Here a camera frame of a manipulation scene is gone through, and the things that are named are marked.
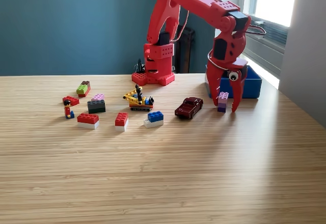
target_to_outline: dark red toy car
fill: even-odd
[[[186,98],[182,105],[180,105],[175,111],[174,114],[179,117],[185,117],[192,119],[202,107],[203,100],[201,98]]]

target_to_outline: car windshield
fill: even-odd
[[[192,101],[184,101],[183,103],[184,103],[184,104],[194,105],[194,102],[192,102]]]

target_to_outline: blue bin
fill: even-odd
[[[205,83],[206,83],[208,95],[210,98],[212,98],[209,90],[206,74],[205,74]],[[244,81],[242,98],[259,98],[261,83],[262,83],[261,77],[253,70],[253,68],[251,68],[248,65],[248,74],[246,80]],[[223,77],[220,86],[221,86],[220,92],[227,92],[229,93],[229,98],[233,98],[233,91],[232,91],[232,87],[230,86],[229,78]]]

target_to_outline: lego crane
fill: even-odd
[[[130,110],[150,111],[154,105],[154,99],[150,96],[148,99],[142,94],[142,87],[136,84],[135,89],[126,93],[123,99],[129,102]]]
[[[206,20],[211,26],[221,30],[214,39],[208,54],[207,79],[214,104],[218,104],[221,77],[226,73],[233,89],[232,111],[238,108],[243,85],[247,77],[247,61],[238,58],[246,46],[246,33],[263,35],[266,32],[259,26],[250,25],[251,17],[240,12],[240,7],[221,0],[157,0],[144,45],[145,73],[132,74],[132,80],[141,86],[158,83],[163,86],[174,81],[171,71],[174,42],[179,24],[180,6]],[[164,23],[165,31],[160,33]],[[247,32],[251,27],[262,33]]]

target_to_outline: pink lego piece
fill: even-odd
[[[227,103],[229,98],[229,93],[220,92],[218,103]]]
[[[104,100],[104,94],[98,93],[92,98],[92,101],[97,101],[97,100]]]

